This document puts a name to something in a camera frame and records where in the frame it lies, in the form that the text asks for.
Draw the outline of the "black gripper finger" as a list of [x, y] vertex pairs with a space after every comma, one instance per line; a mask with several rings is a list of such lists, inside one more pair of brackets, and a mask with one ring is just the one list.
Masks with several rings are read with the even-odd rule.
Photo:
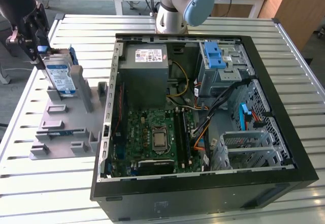
[[26, 29], [25, 37], [36, 46], [50, 46], [48, 33], [49, 24], [42, 3], [36, 3], [32, 12], [23, 18]]
[[39, 54], [39, 46], [48, 46], [47, 33], [35, 28], [34, 26], [27, 27], [28, 34], [23, 35], [15, 27], [12, 34], [6, 39], [8, 46], [18, 45], [25, 54], [31, 59], [30, 63], [33, 64], [38, 70], [44, 70], [45, 65]]

